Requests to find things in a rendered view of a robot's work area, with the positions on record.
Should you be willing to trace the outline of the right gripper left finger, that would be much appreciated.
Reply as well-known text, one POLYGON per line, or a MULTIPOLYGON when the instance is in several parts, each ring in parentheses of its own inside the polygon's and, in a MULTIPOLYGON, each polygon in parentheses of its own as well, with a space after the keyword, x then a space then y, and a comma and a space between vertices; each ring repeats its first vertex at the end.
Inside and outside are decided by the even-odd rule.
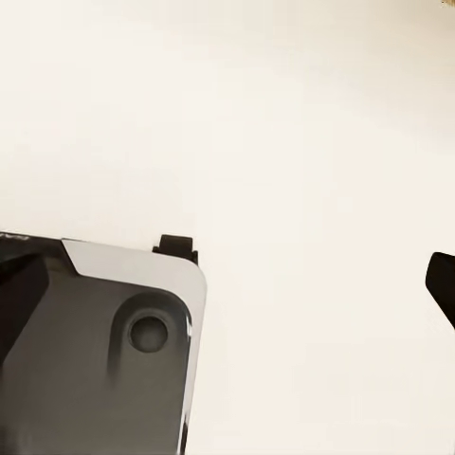
POLYGON ((49 288, 41 252, 0 263, 0 365, 49 288))

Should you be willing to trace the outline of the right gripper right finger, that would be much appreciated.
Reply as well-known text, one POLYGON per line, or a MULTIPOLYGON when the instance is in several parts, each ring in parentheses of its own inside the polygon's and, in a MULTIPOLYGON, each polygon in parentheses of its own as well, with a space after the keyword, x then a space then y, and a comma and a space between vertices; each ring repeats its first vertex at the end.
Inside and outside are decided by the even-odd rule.
POLYGON ((425 285, 455 328, 455 256, 435 251, 428 264, 425 285))

